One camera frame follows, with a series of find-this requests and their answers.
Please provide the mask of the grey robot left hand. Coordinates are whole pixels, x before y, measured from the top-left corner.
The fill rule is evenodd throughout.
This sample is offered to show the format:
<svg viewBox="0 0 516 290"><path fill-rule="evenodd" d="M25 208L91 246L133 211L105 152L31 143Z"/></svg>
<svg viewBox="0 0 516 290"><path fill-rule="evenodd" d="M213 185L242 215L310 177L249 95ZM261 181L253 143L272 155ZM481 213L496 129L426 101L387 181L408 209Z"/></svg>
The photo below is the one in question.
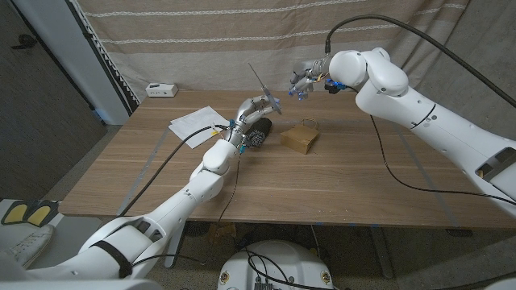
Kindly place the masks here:
<svg viewBox="0 0 516 290"><path fill-rule="evenodd" d="M230 132L226 141L237 147L243 140L244 133L266 114L277 112L281 114L279 99L261 95L246 99L237 110L234 122L230 125Z"/></svg>

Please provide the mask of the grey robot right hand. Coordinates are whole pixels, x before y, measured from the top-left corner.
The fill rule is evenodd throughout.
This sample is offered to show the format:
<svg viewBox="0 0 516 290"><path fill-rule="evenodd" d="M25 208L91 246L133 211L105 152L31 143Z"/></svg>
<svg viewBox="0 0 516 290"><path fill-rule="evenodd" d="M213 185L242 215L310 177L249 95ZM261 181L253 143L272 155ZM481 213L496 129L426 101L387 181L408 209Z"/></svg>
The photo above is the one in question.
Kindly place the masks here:
<svg viewBox="0 0 516 290"><path fill-rule="evenodd" d="M296 63L290 77L289 96L306 99L308 93L314 91L314 83L329 73L331 59L331 56L324 56Z"/></svg>

